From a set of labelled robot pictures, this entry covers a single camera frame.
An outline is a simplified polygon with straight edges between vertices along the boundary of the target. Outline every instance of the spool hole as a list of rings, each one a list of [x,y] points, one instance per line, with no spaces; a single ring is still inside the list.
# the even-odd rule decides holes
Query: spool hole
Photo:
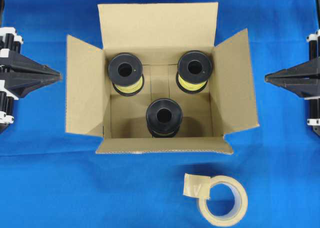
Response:
[[[224,184],[217,184],[210,190],[210,200],[206,204],[214,216],[228,214],[235,205],[235,197],[231,189]]]
[[[156,114],[156,118],[162,123],[167,123],[171,120],[172,113],[168,109],[162,108]]]
[[[188,64],[188,70],[192,74],[199,74],[202,71],[202,65],[199,61],[192,61]]]
[[[128,63],[122,63],[118,67],[118,73],[122,77],[128,77],[132,73],[132,67]]]

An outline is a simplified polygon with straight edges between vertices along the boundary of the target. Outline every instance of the open cardboard box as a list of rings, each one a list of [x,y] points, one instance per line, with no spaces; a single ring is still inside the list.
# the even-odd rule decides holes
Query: open cardboard box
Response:
[[[67,37],[66,132],[104,137],[96,153],[206,151],[232,154],[224,134],[257,127],[248,31],[213,47],[218,3],[99,4],[103,50]],[[190,51],[212,58],[213,73],[198,94],[176,84],[177,63]],[[143,64],[145,84],[117,94],[108,61],[121,52]],[[175,100],[183,122],[174,138],[152,138],[146,110]]]

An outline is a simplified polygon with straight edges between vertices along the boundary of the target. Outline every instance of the tape roll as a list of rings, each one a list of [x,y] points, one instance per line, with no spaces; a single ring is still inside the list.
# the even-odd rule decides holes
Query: tape roll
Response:
[[[114,89],[123,96],[133,96],[144,86],[145,78],[140,60],[130,53],[120,53],[109,63],[108,75]]]
[[[189,51],[178,62],[176,83],[186,93],[201,92],[212,74],[210,58],[200,51]]]
[[[234,206],[224,216],[213,215],[207,206],[210,189],[218,184],[228,186],[234,195]],[[234,178],[227,176],[210,178],[185,174],[183,194],[198,198],[197,205],[201,214],[208,222],[217,227],[230,227],[237,224],[245,216],[248,208],[248,196],[244,187]]]

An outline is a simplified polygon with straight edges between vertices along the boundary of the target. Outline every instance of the spool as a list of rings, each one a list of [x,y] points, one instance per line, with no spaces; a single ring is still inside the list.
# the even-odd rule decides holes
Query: spool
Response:
[[[122,96],[134,96],[144,87],[140,60],[130,53],[120,53],[109,63],[108,75],[114,89]]]
[[[150,104],[146,111],[146,124],[153,137],[174,137],[179,131],[183,113],[173,100],[162,98]]]
[[[206,87],[212,70],[212,62],[207,55],[190,51],[180,58],[175,80],[183,92],[199,93]]]

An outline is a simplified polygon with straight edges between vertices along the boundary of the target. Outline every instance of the blue background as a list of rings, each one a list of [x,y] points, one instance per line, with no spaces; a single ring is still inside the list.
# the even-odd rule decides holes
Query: blue background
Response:
[[[306,103],[264,82],[308,59],[315,0],[5,1],[3,25],[23,36],[22,54],[63,75],[67,34],[102,47],[98,3],[218,1],[215,45],[248,28],[260,127],[226,137],[232,156],[95,155],[100,138],[64,133],[64,79],[17,102],[15,124],[0,136],[1,227],[209,228],[182,195],[186,172],[243,184],[249,205],[236,227],[320,226],[320,138],[306,125]],[[215,191],[209,207],[226,212],[230,192]]]

